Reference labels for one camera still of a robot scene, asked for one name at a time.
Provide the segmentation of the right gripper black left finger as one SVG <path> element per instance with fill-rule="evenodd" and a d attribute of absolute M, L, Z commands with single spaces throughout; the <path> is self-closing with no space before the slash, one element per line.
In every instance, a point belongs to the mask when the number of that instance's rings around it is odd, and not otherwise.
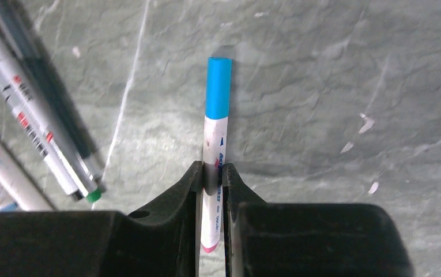
<path fill-rule="evenodd" d="M 0 276 L 198 276 L 202 163 L 141 208 L 0 212 Z"/>

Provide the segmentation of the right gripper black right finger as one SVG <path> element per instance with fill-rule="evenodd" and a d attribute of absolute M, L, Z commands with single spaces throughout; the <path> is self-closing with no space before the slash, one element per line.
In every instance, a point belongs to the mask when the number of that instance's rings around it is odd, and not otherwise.
<path fill-rule="evenodd" d="M 391 216 L 365 203 L 268 203 L 226 164 L 226 276 L 414 276 Z"/>

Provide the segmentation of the green tip pen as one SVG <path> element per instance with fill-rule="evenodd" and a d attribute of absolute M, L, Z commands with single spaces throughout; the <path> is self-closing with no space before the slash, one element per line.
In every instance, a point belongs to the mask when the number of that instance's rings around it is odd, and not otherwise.
<path fill-rule="evenodd" d="M 67 196 L 94 203 L 101 189 L 84 169 L 60 120 L 0 37 L 0 94 Z"/>

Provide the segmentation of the mint cap yellow tip pen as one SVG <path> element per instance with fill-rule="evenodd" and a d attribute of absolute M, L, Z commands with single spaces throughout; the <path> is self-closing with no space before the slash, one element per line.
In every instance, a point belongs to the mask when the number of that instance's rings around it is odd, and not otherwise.
<path fill-rule="evenodd" d="M 55 208 L 33 184 L 0 142 L 0 184 L 23 211 L 53 211 Z"/>

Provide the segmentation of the blue cap pink tip pen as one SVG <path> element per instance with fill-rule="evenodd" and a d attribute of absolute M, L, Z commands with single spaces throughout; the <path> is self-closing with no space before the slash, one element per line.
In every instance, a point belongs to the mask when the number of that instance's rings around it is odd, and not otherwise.
<path fill-rule="evenodd" d="M 201 246 L 211 253 L 220 241 L 223 225 L 222 167 L 227 148 L 232 60 L 210 57 L 207 66 L 203 130 L 203 191 Z"/>

